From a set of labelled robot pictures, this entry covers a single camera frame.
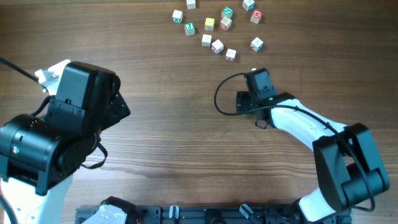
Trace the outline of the red sided wooden block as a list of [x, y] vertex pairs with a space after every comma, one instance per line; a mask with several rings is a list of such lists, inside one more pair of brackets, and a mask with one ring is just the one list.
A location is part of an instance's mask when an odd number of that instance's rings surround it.
[[217, 39], [211, 44], [211, 49], [214, 51], [215, 54], [220, 53], [224, 49], [223, 43], [220, 41], [220, 39]]

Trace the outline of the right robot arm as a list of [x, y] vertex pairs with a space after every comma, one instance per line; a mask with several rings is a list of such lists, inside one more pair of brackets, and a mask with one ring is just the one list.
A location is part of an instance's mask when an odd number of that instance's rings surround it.
[[265, 68], [243, 74], [247, 91], [236, 99], [237, 114], [256, 114], [257, 121], [283, 130], [306, 145], [315, 160], [318, 188], [302, 197], [289, 219], [294, 223], [343, 223], [351, 209], [375, 209], [375, 196], [390, 182], [370, 130], [347, 126], [306, 108], [290, 93], [278, 94]]

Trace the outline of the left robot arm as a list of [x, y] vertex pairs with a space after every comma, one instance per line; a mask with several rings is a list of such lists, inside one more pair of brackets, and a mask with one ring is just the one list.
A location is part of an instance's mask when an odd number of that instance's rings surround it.
[[6, 223], [58, 223], [74, 173], [131, 112], [111, 70], [64, 60], [30, 78], [46, 97], [1, 127], [1, 206]]

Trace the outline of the plain wooden block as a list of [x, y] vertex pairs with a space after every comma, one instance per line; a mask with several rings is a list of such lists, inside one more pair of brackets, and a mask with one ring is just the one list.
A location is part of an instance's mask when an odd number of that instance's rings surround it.
[[201, 40], [201, 45], [203, 47], [211, 47], [211, 35], [208, 34], [203, 34], [202, 40]]

